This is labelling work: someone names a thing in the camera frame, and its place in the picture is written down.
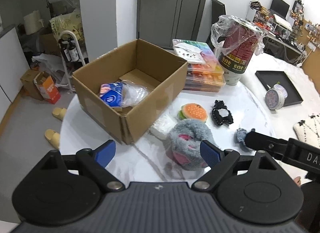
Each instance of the gray door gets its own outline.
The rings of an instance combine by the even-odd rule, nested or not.
[[[162,48],[191,40],[200,0],[138,0],[138,37]]]

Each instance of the wooden baseboard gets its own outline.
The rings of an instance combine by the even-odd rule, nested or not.
[[[21,97],[24,95],[24,89],[22,88],[20,90],[20,92],[17,94],[16,98],[14,99],[14,101],[11,103],[11,105],[9,106],[9,108],[7,109],[7,111],[5,112],[4,117],[2,118],[2,121],[0,123],[0,137],[2,136],[4,129],[7,125],[7,123],[10,120],[11,115],[13,114],[15,108],[17,107],[17,105],[20,102]]]

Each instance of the black tray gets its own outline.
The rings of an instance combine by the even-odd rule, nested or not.
[[[267,84],[273,88],[275,84],[280,82],[280,85],[288,92],[288,97],[284,101],[284,106],[297,105],[303,102],[297,89],[283,71],[257,71],[256,76],[267,91],[269,90]]]

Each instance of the yellow bag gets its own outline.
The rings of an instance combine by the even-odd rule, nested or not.
[[[75,9],[72,13],[52,18],[50,24],[53,35],[57,41],[59,40],[60,33],[64,30],[72,31],[79,41],[84,40],[81,13],[79,9]]]

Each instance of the blue tissue packet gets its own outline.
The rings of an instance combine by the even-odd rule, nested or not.
[[[110,107],[121,107],[122,82],[102,84],[99,97]]]

